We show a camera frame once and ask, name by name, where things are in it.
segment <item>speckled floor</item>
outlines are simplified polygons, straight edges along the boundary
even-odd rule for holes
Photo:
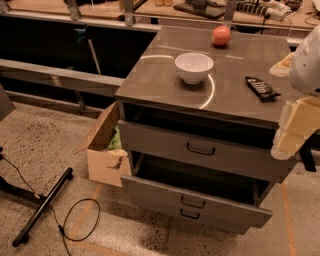
[[[67,242],[72,255],[320,255],[319,171],[306,172],[299,163],[264,201],[274,216],[262,229],[250,229],[245,235],[225,233],[138,208],[120,188],[88,180],[85,152],[73,154],[73,150],[95,119],[78,115],[71,105],[13,99],[16,109],[0,122],[0,146],[31,187],[46,195],[67,167],[74,169],[74,179],[64,184],[51,203],[58,221],[62,224],[80,199],[95,198],[101,205],[92,235],[82,242]],[[0,161],[0,175],[27,188],[5,161]],[[67,255],[50,209],[29,233],[28,243],[11,246],[34,211],[29,206],[0,192],[0,255]],[[84,236],[96,215],[94,204],[80,204],[68,219],[68,234]]]

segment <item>red apple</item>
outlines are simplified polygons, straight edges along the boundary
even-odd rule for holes
[[[230,39],[230,29],[225,25],[221,25],[212,31],[212,42],[214,45],[225,46],[229,43]]]

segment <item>gray drawer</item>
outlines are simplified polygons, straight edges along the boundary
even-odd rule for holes
[[[138,161],[137,176],[121,176],[123,189],[141,207],[212,226],[218,222],[218,228],[226,223],[224,230],[240,233],[251,226],[261,228],[272,216],[272,211],[255,206],[254,189],[248,187],[250,178],[219,173],[205,176],[201,168],[173,167],[170,160],[146,162]]]
[[[178,208],[176,206],[162,204],[152,200],[146,200],[140,197],[133,198],[133,202],[141,208],[160,212],[187,221],[197,222],[199,224],[211,226],[223,231],[245,234],[249,229],[248,225],[242,225],[232,221],[222,220],[221,218],[214,218],[212,216],[200,214],[197,210],[186,210],[183,207]]]
[[[119,121],[127,150],[152,154],[207,168],[281,183],[293,167],[263,148],[220,141],[152,126]]]

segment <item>cardboard box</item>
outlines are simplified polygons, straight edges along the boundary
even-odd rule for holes
[[[100,114],[75,152],[87,151],[90,180],[122,187],[121,174],[131,174],[128,157],[101,151],[107,149],[119,118],[118,105],[113,103]]]
[[[15,109],[12,101],[0,84],[0,121]]]

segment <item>black cable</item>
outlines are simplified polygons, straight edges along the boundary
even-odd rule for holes
[[[28,182],[26,182],[26,180],[23,178],[23,176],[21,175],[18,167],[16,167],[13,163],[11,163],[7,158],[5,158],[3,155],[1,155],[1,159],[4,159],[5,161],[7,161],[7,163],[9,163],[13,168],[16,169],[16,171],[18,172],[21,180],[24,182],[24,184],[26,184],[30,189],[31,191],[34,193],[34,195],[37,197],[37,198],[40,198],[38,193],[36,193],[36,191],[28,184]]]
[[[40,198],[40,196],[39,196],[39,195],[35,192],[35,190],[28,184],[28,182],[25,181],[25,179],[24,179],[23,176],[21,175],[18,167],[16,167],[13,163],[11,163],[8,159],[6,159],[2,154],[0,154],[0,160],[2,160],[2,159],[4,159],[5,161],[7,161],[12,167],[14,167],[14,168],[17,170],[18,174],[20,175],[21,180],[31,189],[31,191],[34,193],[34,195],[35,195],[37,198],[38,198],[38,197]],[[70,238],[69,236],[66,235],[64,228],[65,228],[67,219],[68,219],[69,215],[71,214],[73,208],[76,207],[79,203],[84,202],[84,201],[92,201],[92,202],[94,202],[94,203],[98,206],[98,216],[97,216],[97,220],[96,220],[93,228],[91,229],[91,231],[90,231],[86,236],[84,236],[83,238],[80,238],[80,239],[73,239],[73,238]],[[76,202],[76,203],[71,207],[71,209],[70,209],[69,212],[67,213],[67,216],[66,216],[66,218],[65,218],[65,220],[64,220],[64,222],[63,222],[63,226],[61,226],[61,225],[59,224],[59,221],[58,221],[58,219],[57,219],[56,212],[55,212],[55,210],[53,209],[53,207],[52,207],[51,205],[49,205],[49,207],[51,208],[51,210],[52,210],[52,212],[53,212],[53,215],[54,215],[54,219],[55,219],[56,223],[58,224],[59,231],[60,231],[60,233],[61,233],[61,235],[62,235],[62,241],[63,241],[64,247],[65,247],[65,249],[66,249],[66,251],[67,251],[67,253],[68,253],[68,256],[71,256],[71,254],[70,254],[70,252],[69,252],[69,250],[68,250],[66,241],[65,241],[64,238],[66,238],[66,239],[68,239],[68,240],[70,240],[70,241],[72,241],[72,242],[81,242],[81,241],[87,239],[87,238],[92,234],[92,232],[96,229],[96,227],[97,227],[97,225],[98,225],[98,221],[99,221],[99,218],[100,218],[100,209],[101,209],[100,204],[99,204],[99,202],[98,202],[97,200],[92,199],[92,198],[85,198],[85,199],[79,200],[78,202]]]
[[[83,238],[80,238],[80,239],[74,239],[74,238],[69,237],[69,236],[66,234],[66,232],[65,232],[65,225],[66,225],[66,222],[67,222],[67,220],[68,220],[68,218],[69,218],[72,210],[74,209],[74,207],[76,207],[79,203],[84,202],[84,201],[92,201],[92,202],[94,202],[94,203],[98,206],[97,219],[96,219],[96,222],[95,222],[93,228],[90,230],[90,232],[89,232],[87,235],[85,235]],[[92,232],[96,229],[96,227],[97,227],[97,225],[98,225],[98,221],[99,221],[99,218],[100,218],[100,209],[101,209],[100,204],[99,204],[99,202],[98,202],[97,200],[92,199],[92,198],[85,198],[85,199],[79,200],[78,202],[76,202],[76,203],[70,208],[69,212],[67,213],[66,218],[64,219],[64,222],[63,222],[63,225],[62,225],[62,226],[60,225],[60,223],[59,223],[58,220],[57,220],[57,216],[56,216],[55,210],[52,208],[52,206],[49,205],[49,207],[52,209],[53,214],[54,214],[55,221],[56,221],[57,224],[58,224],[59,231],[60,231],[60,233],[61,233],[61,235],[62,235],[62,241],[63,241],[64,247],[65,247],[68,255],[71,256],[70,251],[69,251],[69,249],[68,249],[68,247],[67,247],[65,238],[68,239],[68,240],[70,240],[70,241],[72,241],[72,242],[81,242],[81,241],[87,239],[87,238],[92,234]]]

